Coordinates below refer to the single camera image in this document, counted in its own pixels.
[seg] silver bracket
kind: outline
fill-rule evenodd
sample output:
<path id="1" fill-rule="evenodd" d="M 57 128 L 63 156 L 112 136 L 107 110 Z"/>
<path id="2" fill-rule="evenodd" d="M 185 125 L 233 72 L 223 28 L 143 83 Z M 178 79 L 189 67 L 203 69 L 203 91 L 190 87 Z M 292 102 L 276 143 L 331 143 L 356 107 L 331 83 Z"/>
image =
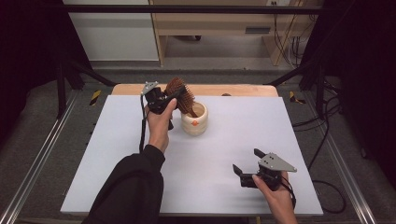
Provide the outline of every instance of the silver bracket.
<path id="1" fill-rule="evenodd" d="M 261 160 L 259 160 L 259 165 L 273 171 L 297 172 L 297 169 L 294 166 L 280 159 L 272 152 L 266 154 Z"/>
<path id="2" fill-rule="evenodd" d="M 146 82 L 145 87 L 143 90 L 140 92 L 141 95 L 146 95 L 149 91 L 154 89 L 158 85 L 158 81 L 155 82 Z"/>

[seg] brush bristles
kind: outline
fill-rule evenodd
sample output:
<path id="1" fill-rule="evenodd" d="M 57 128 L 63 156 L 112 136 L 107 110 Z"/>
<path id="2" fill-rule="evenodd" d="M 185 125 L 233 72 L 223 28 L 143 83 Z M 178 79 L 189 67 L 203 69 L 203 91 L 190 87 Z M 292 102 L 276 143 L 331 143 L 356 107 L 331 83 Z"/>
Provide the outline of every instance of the brush bristles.
<path id="1" fill-rule="evenodd" d="M 188 114 L 192 111 L 192 105 L 194 104 L 194 95 L 189 88 L 184 84 L 183 79 L 180 77 L 174 77 L 166 86 L 165 93 L 171 95 L 182 87 L 186 88 L 186 91 L 177 97 L 177 108 L 183 114 Z"/>

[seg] yellow and black tape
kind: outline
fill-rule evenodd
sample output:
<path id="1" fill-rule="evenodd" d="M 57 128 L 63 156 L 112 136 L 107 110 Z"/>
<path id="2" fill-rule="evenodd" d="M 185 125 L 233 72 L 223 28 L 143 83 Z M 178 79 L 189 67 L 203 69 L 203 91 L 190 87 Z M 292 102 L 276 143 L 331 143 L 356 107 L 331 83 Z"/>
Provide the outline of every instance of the yellow and black tape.
<path id="1" fill-rule="evenodd" d="M 295 96 L 294 96 L 294 92 L 293 91 L 291 91 L 290 92 L 290 101 L 291 102 L 293 102 L 293 103 L 299 103 L 299 104 L 305 104 L 305 100 L 299 100 L 299 99 L 297 99 Z"/>
<path id="2" fill-rule="evenodd" d="M 100 92 L 101 92 L 101 91 L 95 91 L 95 92 L 93 93 L 93 96 L 92 96 L 91 101 L 90 101 L 90 105 L 95 105 L 95 104 L 96 104 L 96 101 L 97 101 L 98 98 L 99 98 Z"/>

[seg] beige jar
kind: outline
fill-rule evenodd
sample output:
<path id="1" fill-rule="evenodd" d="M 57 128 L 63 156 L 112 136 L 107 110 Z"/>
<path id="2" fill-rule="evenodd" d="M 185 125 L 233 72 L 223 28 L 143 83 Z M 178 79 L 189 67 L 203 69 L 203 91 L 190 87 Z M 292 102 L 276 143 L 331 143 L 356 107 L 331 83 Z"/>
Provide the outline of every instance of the beige jar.
<path id="1" fill-rule="evenodd" d="M 208 118 L 206 106 L 201 103 L 194 102 L 192 110 L 195 112 L 198 118 L 193 118 L 190 113 L 181 114 L 181 127 L 183 128 L 184 132 L 191 135 L 204 133 L 207 128 Z"/>

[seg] person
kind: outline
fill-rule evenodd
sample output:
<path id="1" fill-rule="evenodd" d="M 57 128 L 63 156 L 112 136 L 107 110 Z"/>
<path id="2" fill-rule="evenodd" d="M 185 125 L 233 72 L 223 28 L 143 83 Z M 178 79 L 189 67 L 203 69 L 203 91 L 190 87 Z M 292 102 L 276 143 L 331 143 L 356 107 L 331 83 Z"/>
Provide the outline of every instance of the person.
<path id="1" fill-rule="evenodd" d="M 163 154 L 169 144 L 168 125 L 176 106 L 177 99 L 173 99 L 161 115 L 146 110 L 148 144 L 141 154 L 132 154 L 117 163 L 82 224 L 157 223 L 163 199 Z M 253 180 L 279 224 L 297 223 L 284 187 L 271 191 L 259 177 L 254 175 Z"/>

